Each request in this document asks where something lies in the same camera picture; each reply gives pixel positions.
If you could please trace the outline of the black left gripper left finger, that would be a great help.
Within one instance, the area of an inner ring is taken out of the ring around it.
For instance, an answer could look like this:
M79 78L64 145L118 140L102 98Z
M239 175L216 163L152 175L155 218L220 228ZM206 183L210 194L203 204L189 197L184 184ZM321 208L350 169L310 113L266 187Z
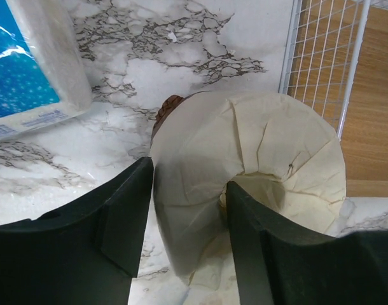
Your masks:
M0 304L126 304L153 181L143 157L80 198L0 226Z

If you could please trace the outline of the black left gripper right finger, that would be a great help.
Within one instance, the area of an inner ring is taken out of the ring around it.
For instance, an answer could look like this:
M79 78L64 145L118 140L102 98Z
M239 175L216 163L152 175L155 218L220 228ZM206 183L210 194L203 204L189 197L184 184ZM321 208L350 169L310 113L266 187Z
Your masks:
M334 238L226 189L241 304L388 304L388 231Z

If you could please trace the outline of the beige brown paper roll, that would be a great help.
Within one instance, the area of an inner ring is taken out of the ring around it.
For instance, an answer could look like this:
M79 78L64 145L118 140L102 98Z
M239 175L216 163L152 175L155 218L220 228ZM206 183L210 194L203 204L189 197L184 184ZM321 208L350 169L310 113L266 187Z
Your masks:
M150 155L160 234L175 274L187 285L219 287L229 251L229 182L320 233L338 217L346 196L335 129L281 93L170 96L156 115Z

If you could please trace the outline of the blue Tempo roll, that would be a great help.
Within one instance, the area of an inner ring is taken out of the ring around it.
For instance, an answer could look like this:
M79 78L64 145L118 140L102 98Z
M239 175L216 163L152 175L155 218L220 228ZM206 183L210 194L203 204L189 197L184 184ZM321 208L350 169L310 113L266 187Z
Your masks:
M0 1L0 140L79 116L92 104L60 1Z

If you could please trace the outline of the white wire wooden shelf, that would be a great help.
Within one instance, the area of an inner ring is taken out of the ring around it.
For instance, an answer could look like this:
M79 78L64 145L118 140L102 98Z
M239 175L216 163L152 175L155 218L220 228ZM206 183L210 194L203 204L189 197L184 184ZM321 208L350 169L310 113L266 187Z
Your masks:
M336 130L348 196L388 197L388 1L295 1L280 90Z

